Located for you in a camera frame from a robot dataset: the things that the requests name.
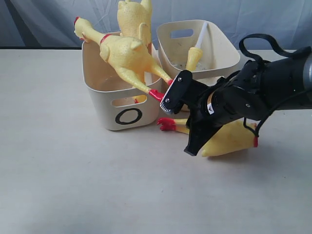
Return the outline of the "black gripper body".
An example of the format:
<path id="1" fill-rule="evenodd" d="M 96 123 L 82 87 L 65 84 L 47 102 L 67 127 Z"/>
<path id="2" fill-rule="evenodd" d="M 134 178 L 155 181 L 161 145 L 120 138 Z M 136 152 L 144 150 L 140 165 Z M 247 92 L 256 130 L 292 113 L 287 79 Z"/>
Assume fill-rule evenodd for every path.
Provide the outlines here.
<path id="1" fill-rule="evenodd" d="M 226 103 L 185 103 L 190 110 L 186 126 L 189 130 L 188 143 L 184 152 L 196 156 L 223 125 L 234 120 L 234 109 Z"/>

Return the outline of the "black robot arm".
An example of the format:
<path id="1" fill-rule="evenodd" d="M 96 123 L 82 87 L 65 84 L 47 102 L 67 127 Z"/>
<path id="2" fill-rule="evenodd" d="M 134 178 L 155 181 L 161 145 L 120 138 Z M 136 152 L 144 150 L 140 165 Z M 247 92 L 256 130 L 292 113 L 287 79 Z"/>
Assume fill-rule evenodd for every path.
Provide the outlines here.
<path id="1" fill-rule="evenodd" d="M 267 62 L 258 55 L 228 78 L 214 86 L 193 79 L 186 80 L 185 103 L 190 108 L 190 130 L 185 152 L 198 151 L 226 124 L 237 119 L 252 119 L 263 124 L 275 110 L 310 109 L 312 107 L 312 48 L 284 53 L 284 59 Z"/>

